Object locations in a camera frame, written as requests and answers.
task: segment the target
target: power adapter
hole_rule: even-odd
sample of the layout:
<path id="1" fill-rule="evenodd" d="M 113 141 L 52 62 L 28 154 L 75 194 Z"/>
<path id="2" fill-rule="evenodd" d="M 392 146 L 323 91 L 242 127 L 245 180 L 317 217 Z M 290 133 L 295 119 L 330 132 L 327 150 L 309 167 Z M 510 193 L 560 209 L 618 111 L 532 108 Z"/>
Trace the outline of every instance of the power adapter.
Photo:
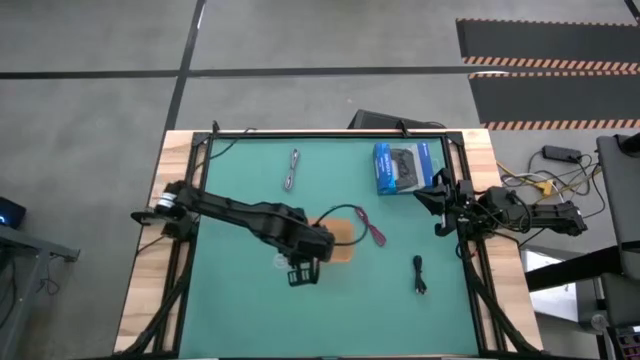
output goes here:
<path id="1" fill-rule="evenodd" d="M 582 152 L 576 149 L 545 145 L 542 148 L 542 157 L 548 160 L 563 161 L 572 164 L 580 163 Z"/>

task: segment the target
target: yellow connector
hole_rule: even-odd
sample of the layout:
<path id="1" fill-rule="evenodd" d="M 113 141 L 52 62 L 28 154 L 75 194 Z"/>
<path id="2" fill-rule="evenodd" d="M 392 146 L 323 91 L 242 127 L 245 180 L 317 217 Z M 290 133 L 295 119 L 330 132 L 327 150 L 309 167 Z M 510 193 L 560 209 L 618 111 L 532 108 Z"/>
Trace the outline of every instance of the yellow connector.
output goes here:
<path id="1" fill-rule="evenodd" d="M 553 193 L 553 180 L 549 179 L 543 183 L 540 183 L 538 186 L 540 188 L 540 190 L 542 190 L 542 195 L 543 196 L 551 196 L 551 194 Z"/>

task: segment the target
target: black mat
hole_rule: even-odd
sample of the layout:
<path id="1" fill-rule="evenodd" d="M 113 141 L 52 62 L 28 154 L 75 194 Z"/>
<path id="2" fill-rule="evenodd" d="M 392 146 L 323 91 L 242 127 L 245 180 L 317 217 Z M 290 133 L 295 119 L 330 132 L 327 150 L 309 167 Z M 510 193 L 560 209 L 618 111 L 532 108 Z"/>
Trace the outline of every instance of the black mat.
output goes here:
<path id="1" fill-rule="evenodd" d="M 640 126 L 636 72 L 471 74 L 480 122 L 492 130 Z"/>
<path id="2" fill-rule="evenodd" d="M 640 27 L 458 19 L 460 52 L 468 64 L 576 70 L 636 70 Z"/>

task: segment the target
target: concrete floor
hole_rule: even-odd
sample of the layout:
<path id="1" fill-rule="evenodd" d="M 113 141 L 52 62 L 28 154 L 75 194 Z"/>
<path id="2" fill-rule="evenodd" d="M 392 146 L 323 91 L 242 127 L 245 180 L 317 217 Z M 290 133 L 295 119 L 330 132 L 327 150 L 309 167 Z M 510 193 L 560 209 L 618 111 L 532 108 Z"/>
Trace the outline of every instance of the concrete floor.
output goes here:
<path id="1" fill-rule="evenodd" d="M 2 1 L 0 71 L 176 69 L 194 6 Z M 209 0 L 192 68 L 461 65 L 457 17 L 633 23 L 621 0 Z M 128 214 L 145 205 L 174 83 L 0 81 L 0 194 L 28 207 L 25 231 L 83 250 L 77 264 L 52 265 L 62 289 L 39 300 L 24 358 L 111 352 L 139 234 Z M 464 75 L 423 75 L 194 79 L 176 128 L 208 129 L 214 119 L 229 129 L 344 128 L 358 108 L 478 126 Z M 617 132 L 633 133 L 496 132 L 492 140 L 498 159 L 520 171 L 543 144 L 592 153 L 598 135 Z M 599 206 L 595 194 L 576 202 L 584 213 Z M 588 225 L 579 238 L 549 232 L 536 244 L 586 252 L 613 242 L 608 212 Z M 573 330 L 539 321 L 548 350 L 597 356 L 591 336 L 559 341 Z"/>

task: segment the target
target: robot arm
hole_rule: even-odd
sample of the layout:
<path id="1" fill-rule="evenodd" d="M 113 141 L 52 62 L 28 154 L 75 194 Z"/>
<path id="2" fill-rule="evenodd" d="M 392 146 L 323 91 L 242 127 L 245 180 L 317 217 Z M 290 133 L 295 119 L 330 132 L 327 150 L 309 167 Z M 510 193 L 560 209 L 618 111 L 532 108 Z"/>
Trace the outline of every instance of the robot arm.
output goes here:
<path id="1" fill-rule="evenodd" d="M 161 218 L 163 234 L 176 239 L 189 235 L 193 225 L 190 213 L 244 227 L 263 242 L 274 246 L 289 261 L 289 284 L 315 284 L 319 262 L 331 259 L 335 238 L 322 225 L 309 225 L 304 210 L 281 203 L 245 204 L 189 186 L 184 181 L 168 184 L 153 214 L 133 213 L 143 223 L 145 218 Z"/>

